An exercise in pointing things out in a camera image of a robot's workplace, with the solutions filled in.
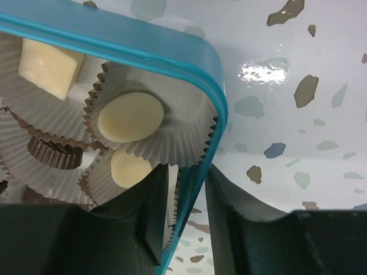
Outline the teal tin box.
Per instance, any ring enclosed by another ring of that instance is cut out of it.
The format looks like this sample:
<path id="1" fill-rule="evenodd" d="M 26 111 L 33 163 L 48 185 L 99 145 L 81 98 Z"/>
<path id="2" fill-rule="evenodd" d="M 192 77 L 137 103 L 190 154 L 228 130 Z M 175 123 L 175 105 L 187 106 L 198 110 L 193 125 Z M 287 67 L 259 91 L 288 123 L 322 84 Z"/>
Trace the teal tin box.
<path id="1" fill-rule="evenodd" d="M 173 239 L 156 269 L 156 274 L 164 274 L 228 120 L 222 65 L 215 49 L 195 36 L 92 7 L 73 8 L 71 3 L 50 11 L 1 6 L 1 30 L 185 80 L 208 95 L 217 111 L 217 125 L 204 159 L 188 169 Z"/>

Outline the white oval chocolate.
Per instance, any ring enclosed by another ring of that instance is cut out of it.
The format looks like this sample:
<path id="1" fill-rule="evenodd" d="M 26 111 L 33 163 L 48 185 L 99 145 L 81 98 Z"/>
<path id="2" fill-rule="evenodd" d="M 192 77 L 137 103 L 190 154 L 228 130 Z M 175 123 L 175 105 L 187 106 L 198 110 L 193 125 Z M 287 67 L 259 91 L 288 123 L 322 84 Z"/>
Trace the white oval chocolate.
<path id="1" fill-rule="evenodd" d="M 162 124 L 164 108 L 143 92 L 128 93 L 110 101 L 99 113 L 97 126 L 108 140 L 129 143 L 153 134 Z"/>
<path id="2" fill-rule="evenodd" d="M 122 188 L 131 188 L 152 171 L 151 163 L 134 154 L 116 150 L 111 158 L 113 181 Z"/>

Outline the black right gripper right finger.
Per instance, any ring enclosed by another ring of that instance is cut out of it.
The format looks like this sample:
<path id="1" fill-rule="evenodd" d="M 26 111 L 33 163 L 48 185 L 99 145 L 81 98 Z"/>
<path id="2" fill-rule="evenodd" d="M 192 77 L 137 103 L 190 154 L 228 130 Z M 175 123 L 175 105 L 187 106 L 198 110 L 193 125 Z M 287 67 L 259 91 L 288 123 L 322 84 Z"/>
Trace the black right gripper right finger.
<path id="1" fill-rule="evenodd" d="M 211 166 L 206 202 L 216 274 L 365 274 L 366 212 L 285 213 Z"/>

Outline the brown fluted cup chocolate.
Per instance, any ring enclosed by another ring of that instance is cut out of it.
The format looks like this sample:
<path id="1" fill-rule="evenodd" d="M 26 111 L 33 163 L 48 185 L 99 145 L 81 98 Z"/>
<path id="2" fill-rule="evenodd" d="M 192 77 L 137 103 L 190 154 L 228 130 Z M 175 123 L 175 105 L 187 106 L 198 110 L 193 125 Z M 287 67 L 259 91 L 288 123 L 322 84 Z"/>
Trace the brown fluted cup chocolate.
<path id="1" fill-rule="evenodd" d="M 61 170 L 76 169 L 80 167 L 83 159 L 83 150 L 80 147 L 46 142 L 35 136 L 29 140 L 27 149 L 37 161 Z"/>

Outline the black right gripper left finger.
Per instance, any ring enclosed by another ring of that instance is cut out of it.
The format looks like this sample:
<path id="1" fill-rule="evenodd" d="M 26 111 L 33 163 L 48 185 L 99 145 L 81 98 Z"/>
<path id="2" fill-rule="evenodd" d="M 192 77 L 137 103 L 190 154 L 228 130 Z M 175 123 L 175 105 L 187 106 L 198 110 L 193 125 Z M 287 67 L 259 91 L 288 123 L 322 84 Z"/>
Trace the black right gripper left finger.
<path id="1" fill-rule="evenodd" d="M 169 169 L 85 211 L 1 205 L 2 274 L 154 274 L 161 263 Z"/>

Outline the cream chocolate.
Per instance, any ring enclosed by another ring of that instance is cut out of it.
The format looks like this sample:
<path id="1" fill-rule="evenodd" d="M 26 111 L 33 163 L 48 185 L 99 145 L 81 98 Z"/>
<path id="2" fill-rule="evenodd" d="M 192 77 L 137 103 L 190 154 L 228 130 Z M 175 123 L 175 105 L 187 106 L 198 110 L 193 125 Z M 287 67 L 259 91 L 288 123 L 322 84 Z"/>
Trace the cream chocolate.
<path id="1" fill-rule="evenodd" d="M 65 100 L 85 55 L 24 38 L 18 74 L 54 97 Z"/>

